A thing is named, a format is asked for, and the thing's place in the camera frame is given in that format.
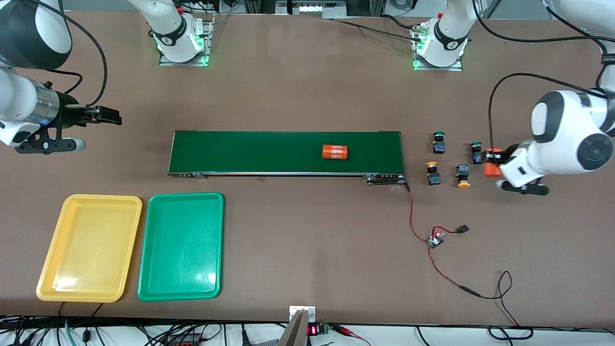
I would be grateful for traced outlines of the red alligator clip lead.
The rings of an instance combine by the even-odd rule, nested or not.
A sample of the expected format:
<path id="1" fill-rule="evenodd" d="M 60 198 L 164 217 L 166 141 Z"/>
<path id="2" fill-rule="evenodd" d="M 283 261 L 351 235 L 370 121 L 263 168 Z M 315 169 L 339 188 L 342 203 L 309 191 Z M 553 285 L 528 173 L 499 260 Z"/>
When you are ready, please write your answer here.
<path id="1" fill-rule="evenodd" d="M 342 327 L 341 325 L 334 324 L 334 323 L 329 323 L 329 327 L 330 327 L 330 329 L 332 329 L 332 331 L 334 331 L 336 333 L 339 333 L 339 334 L 344 335 L 346 337 L 351 337 L 351 338 L 354 338 L 354 339 L 362 340 L 363 342 L 365 342 L 367 344 L 367 346 L 372 346 L 372 344 L 369 343 L 369 341 L 367 341 L 363 337 L 357 335 L 356 333 L 352 332 L 348 328 Z"/>

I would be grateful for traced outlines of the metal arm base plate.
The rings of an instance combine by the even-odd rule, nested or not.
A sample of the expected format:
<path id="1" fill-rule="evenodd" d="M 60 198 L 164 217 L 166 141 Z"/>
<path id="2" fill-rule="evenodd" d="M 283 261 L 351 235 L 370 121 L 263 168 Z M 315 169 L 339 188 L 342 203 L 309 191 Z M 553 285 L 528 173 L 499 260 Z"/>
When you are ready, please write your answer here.
<path id="1" fill-rule="evenodd" d="M 432 38 L 430 30 L 433 26 L 429 22 L 413 26 L 410 30 L 412 38 L 418 42 L 412 43 L 412 59 L 414 70 L 461 72 L 463 70 L 462 56 L 467 39 L 461 44 L 452 42 L 455 49 L 442 48 L 441 42 Z"/>
<path id="2" fill-rule="evenodd" d="M 186 31 L 174 46 L 165 46 L 156 40 L 160 51 L 160 66 L 207 66 L 213 37 L 216 14 L 210 20 L 183 13 Z"/>

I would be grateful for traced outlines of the green plastic tray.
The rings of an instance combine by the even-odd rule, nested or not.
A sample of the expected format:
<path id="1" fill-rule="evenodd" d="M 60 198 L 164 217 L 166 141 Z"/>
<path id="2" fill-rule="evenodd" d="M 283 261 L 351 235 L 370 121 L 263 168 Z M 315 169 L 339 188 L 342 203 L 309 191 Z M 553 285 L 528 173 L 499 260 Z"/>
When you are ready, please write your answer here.
<path id="1" fill-rule="evenodd" d="M 216 298 L 221 291 L 224 196 L 158 194 L 148 201 L 137 296 L 141 301 Z"/>

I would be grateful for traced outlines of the yellow plastic tray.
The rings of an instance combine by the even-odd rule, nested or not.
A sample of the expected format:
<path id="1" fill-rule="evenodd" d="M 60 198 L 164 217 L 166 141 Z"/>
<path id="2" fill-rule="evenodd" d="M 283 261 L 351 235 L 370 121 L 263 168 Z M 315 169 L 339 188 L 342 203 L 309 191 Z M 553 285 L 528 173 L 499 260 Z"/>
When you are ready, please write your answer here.
<path id="1" fill-rule="evenodd" d="M 109 304 L 125 289 L 142 202 L 74 194 L 62 206 L 37 283 L 42 301 Z"/>

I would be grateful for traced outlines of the green conveyor belt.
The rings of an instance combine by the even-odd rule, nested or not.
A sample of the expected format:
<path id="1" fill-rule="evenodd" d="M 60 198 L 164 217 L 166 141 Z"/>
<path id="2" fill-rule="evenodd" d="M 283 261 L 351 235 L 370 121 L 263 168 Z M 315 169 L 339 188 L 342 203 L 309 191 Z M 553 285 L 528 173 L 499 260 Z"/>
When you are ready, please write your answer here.
<path id="1" fill-rule="evenodd" d="M 323 160 L 321 147 L 348 146 L 348 159 Z M 369 185 L 406 183 L 396 131 L 175 131 L 168 175 L 360 177 Z"/>

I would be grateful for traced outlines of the orange 4680 cylinder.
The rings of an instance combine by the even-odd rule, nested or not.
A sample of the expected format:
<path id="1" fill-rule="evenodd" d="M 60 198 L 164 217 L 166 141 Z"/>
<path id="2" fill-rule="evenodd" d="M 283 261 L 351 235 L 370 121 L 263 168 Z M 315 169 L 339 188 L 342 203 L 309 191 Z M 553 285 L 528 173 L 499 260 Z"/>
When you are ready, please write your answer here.
<path id="1" fill-rule="evenodd" d="M 495 150 L 501 150 L 499 148 L 487 148 L 484 152 L 494 152 Z M 483 175 L 488 178 L 496 179 L 502 177 L 502 172 L 499 166 L 494 164 L 483 164 Z"/>
<path id="2" fill-rule="evenodd" d="M 325 144 L 321 147 L 321 158 L 323 160 L 342 160 L 348 159 L 348 146 Z"/>

